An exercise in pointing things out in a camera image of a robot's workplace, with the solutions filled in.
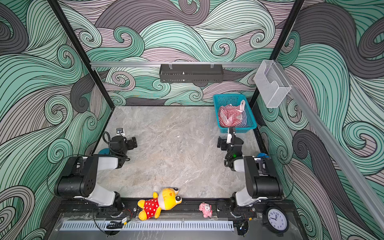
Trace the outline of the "red white striped tank top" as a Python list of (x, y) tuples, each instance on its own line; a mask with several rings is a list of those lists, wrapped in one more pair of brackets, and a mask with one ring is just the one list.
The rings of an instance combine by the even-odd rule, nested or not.
[(242, 112), (245, 111), (246, 101), (242, 100), (240, 105), (226, 105), (219, 108), (219, 125), (222, 128), (239, 127), (242, 121)]

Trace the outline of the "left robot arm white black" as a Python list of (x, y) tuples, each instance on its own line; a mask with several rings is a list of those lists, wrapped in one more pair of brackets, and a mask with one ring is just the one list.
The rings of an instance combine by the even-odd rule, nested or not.
[(119, 211), (124, 208), (120, 194), (101, 187), (97, 176), (101, 171), (120, 169), (130, 161), (127, 152), (138, 147), (137, 139), (127, 139), (123, 129), (117, 129), (114, 137), (104, 132), (103, 140), (108, 145), (107, 154), (69, 157), (54, 186), (57, 197), (83, 199), (98, 207), (113, 206)]

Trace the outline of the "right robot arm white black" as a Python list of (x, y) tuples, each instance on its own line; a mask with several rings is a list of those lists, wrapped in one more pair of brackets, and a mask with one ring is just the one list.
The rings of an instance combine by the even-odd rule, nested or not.
[(217, 147), (227, 152), (224, 165), (233, 172), (244, 173), (246, 186), (233, 193), (232, 208), (249, 207), (262, 200), (279, 200), (283, 195), (283, 185), (275, 165), (269, 156), (244, 156), (244, 141), (236, 136), (218, 138)]

